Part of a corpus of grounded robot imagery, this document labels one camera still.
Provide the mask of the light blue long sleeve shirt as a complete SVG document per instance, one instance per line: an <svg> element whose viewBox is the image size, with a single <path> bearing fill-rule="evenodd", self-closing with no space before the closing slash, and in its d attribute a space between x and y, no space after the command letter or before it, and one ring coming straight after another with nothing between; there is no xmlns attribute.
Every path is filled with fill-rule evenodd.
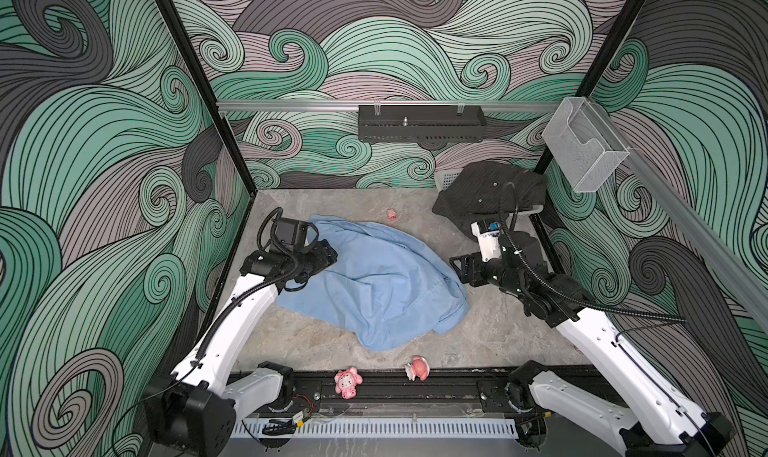
<svg viewBox="0 0 768 457"><path fill-rule="evenodd" d="M338 260L277 305L352 332L371 351L389 351L430 331L444 334L469 313L456 272L429 246L395 228L313 215Z"/></svg>

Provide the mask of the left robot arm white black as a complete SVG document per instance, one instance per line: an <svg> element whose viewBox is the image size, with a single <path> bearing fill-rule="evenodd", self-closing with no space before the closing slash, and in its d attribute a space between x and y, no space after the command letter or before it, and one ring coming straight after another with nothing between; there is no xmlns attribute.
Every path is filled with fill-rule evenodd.
<svg viewBox="0 0 768 457"><path fill-rule="evenodd" d="M228 303L190 352L167 375L153 378L141 397L151 441L180 455L219 455L250 414L293 405L294 371L272 362L231 380L256 324L283 292L303 289L336 263L337 252L308 221L273 209L259 228L266 241L245 257Z"/></svg>

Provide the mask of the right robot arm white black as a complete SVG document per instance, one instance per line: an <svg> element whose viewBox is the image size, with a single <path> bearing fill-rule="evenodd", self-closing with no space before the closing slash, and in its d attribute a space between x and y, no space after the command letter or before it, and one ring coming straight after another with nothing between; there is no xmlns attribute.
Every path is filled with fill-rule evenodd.
<svg viewBox="0 0 768 457"><path fill-rule="evenodd" d="M652 329L680 324L677 316L606 307L573 278L551 273L538 241L514 232L519 208L504 208L515 198L513 183L495 183L497 214L472 223L479 250L450 263L459 280L472 287L492 285L516 298L528 316L545 322L586 356L618 393L611 403L528 361L508 378L513 410L526 413L518 436L542 439L534 425L552 411L591 433L623 456L717 456L733 438L734 428L719 412L706 412L667 380L617 329L612 316L644 319Z"/></svg>

